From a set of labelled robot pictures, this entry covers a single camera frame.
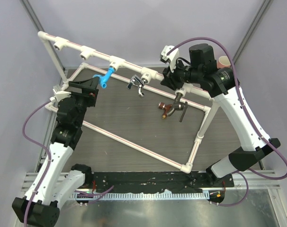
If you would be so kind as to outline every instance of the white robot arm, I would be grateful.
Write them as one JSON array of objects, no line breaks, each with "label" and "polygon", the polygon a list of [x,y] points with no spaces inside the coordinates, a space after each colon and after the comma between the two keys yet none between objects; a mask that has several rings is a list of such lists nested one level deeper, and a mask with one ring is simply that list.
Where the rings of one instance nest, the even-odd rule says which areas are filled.
[{"label": "white robot arm", "polygon": [[[180,58],[177,49],[170,53],[171,50],[172,46],[166,46],[161,53],[161,61],[170,63],[169,67],[163,71],[164,79],[161,84],[177,92],[173,105],[182,107],[183,104],[179,102],[182,96],[178,91],[184,83],[200,84],[201,88],[208,91],[210,96],[224,110],[241,143],[240,148],[207,169],[211,181],[218,182],[227,174],[237,170],[247,170],[273,151],[253,129],[242,109],[243,105],[246,106],[253,123],[263,135],[263,139],[269,141],[276,148],[280,146],[278,139],[270,138],[263,130],[244,98],[243,105],[241,104],[236,91],[236,86],[239,84],[235,84],[233,71],[230,68],[217,68],[212,46],[197,44],[190,47],[190,62]],[[239,89],[241,97],[244,97],[240,86]]]},{"label": "white robot arm", "polygon": [[65,163],[73,153],[82,134],[81,126],[86,110],[95,106],[99,78],[83,83],[69,82],[70,87],[81,88],[82,92],[61,92],[54,87],[54,100],[58,102],[57,126],[52,133],[50,153],[39,173],[23,198],[15,198],[12,208],[20,222],[29,206],[27,223],[33,226],[53,227],[60,209],[70,195],[83,185],[93,181],[89,166],[75,164],[66,178],[56,185]]}]

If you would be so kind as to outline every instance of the blue plastic clip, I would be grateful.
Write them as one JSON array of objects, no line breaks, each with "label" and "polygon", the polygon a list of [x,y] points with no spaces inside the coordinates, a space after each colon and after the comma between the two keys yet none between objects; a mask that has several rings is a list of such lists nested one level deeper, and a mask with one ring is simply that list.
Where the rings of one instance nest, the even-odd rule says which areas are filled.
[{"label": "blue plastic clip", "polygon": [[112,73],[115,72],[115,69],[110,67],[107,71],[107,73],[104,76],[101,75],[94,75],[94,77],[99,77],[99,84],[102,88],[106,88],[107,87],[107,81],[110,79]]}]

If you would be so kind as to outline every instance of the white wall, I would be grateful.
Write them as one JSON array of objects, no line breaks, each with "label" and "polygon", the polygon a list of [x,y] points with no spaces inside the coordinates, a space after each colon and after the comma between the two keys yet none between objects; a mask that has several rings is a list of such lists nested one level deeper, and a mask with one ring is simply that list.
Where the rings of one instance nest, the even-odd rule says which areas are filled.
[{"label": "white wall", "polygon": [[[161,64],[165,45],[209,36],[235,54],[263,0],[31,0],[46,32],[140,65]],[[188,58],[188,47],[181,54]],[[216,57],[222,52],[216,48]],[[79,53],[60,52],[64,66]],[[90,63],[107,66],[104,61]]]},{"label": "white wall", "polygon": [[[287,158],[287,0],[273,1],[237,63],[244,95],[271,137],[281,141]],[[272,153],[265,166],[278,175],[285,164]],[[287,198],[287,179],[280,182]]]},{"label": "white wall", "polygon": [[[0,1],[0,227],[11,227],[11,208],[40,148],[22,137],[26,117],[46,102],[59,75],[19,1]],[[50,113],[41,110],[27,127],[42,142]]]}]

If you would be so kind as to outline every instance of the pipe elbow joint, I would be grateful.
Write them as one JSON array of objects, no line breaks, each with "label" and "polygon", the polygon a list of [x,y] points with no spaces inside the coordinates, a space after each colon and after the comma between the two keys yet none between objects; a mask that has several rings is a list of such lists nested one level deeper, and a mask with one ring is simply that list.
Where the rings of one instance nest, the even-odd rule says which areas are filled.
[{"label": "pipe elbow joint", "polygon": [[191,173],[193,164],[187,162],[185,165],[182,165],[180,170],[186,174]]},{"label": "pipe elbow joint", "polygon": [[43,42],[47,42],[45,36],[48,35],[48,33],[43,32],[43,31],[39,31],[39,32],[37,33],[37,35],[38,35],[38,37],[39,37]]}]

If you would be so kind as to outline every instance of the tan cup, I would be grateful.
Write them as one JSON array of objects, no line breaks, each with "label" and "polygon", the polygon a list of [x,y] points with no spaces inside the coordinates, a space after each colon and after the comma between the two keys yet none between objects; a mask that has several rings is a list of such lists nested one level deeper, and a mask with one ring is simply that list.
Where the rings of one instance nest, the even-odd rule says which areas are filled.
[{"label": "tan cup", "polygon": [[217,67],[219,69],[224,68],[224,67],[228,67],[229,68],[230,66],[231,66],[231,63],[230,63],[230,61],[229,61],[227,56],[219,57],[219,59],[217,61]]}]

